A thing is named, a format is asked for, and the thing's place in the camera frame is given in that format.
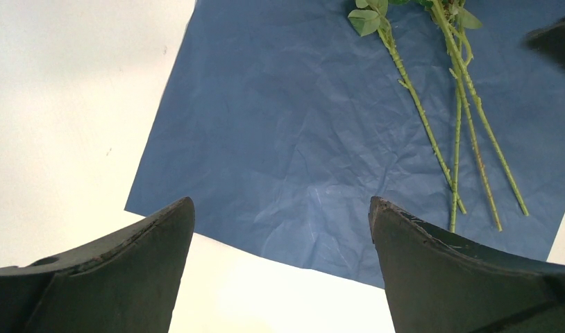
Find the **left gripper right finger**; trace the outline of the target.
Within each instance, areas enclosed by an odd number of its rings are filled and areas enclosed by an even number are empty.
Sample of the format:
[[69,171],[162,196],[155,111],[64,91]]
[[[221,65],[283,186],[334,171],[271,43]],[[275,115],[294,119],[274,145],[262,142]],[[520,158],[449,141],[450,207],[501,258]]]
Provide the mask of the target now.
[[397,332],[565,332],[565,265],[484,246],[378,196],[369,226]]

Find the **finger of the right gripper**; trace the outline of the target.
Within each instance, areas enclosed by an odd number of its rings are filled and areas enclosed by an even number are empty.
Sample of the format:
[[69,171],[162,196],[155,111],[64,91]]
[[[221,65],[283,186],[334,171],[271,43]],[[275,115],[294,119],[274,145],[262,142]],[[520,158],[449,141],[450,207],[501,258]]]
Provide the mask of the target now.
[[523,39],[523,46],[565,71],[565,17],[551,25],[530,31]]

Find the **blue wrapping paper sheet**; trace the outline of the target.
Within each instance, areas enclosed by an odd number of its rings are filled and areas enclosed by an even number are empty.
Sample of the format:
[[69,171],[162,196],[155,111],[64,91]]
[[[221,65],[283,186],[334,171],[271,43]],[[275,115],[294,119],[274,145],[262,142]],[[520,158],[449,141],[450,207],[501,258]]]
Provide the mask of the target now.
[[[368,211],[381,196],[440,228],[451,194],[410,93],[352,1],[198,1],[126,210],[179,198],[197,233],[376,287]],[[469,74],[528,208],[524,215],[479,117],[473,122],[503,230],[462,129],[458,234],[546,260],[565,213],[565,72],[524,49],[565,1],[467,1]]]

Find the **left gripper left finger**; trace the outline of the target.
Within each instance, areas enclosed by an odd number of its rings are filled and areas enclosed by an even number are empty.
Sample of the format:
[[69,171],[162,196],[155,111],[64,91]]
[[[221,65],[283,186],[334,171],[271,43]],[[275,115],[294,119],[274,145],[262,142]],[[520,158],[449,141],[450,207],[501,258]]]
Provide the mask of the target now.
[[0,332],[168,332],[194,225],[185,197],[77,248],[0,268]]

